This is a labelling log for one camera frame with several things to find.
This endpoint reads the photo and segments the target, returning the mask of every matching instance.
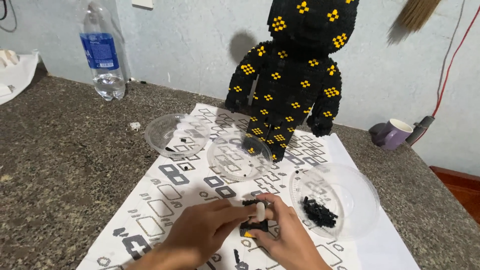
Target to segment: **purple mug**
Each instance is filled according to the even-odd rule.
[[[386,150],[395,150],[413,132],[406,123],[390,119],[382,130],[373,137],[373,142]]]

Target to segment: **clear plastic bowl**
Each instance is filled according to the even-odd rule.
[[[290,196],[300,220],[319,236],[334,240],[355,240],[367,235],[377,224],[380,200],[368,178],[358,170],[325,163],[293,173]],[[303,210],[305,197],[315,199],[338,216],[334,228],[319,227]]]
[[[206,145],[209,138],[210,128],[197,117],[184,113],[158,117],[145,129],[147,143],[168,158],[191,157]]]
[[[217,137],[207,152],[208,163],[228,179],[247,181],[264,175],[273,165],[272,152],[259,138],[236,131]]]

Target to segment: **wall switch plate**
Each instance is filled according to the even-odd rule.
[[[153,8],[153,0],[132,0],[132,4],[136,6],[146,7],[149,9]]]

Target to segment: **granite countertop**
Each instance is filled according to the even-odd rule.
[[[92,86],[37,71],[28,89],[0,105],[0,269],[75,269],[158,156],[129,123],[143,130],[197,102],[223,106],[155,85],[127,91],[121,102],[105,102]],[[420,268],[480,269],[478,225],[410,147],[385,151],[366,131],[333,132]]]

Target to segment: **blue bottle label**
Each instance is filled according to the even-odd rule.
[[[119,68],[119,60],[113,37],[108,33],[81,33],[80,39],[84,46],[90,68],[107,68],[116,70]]]

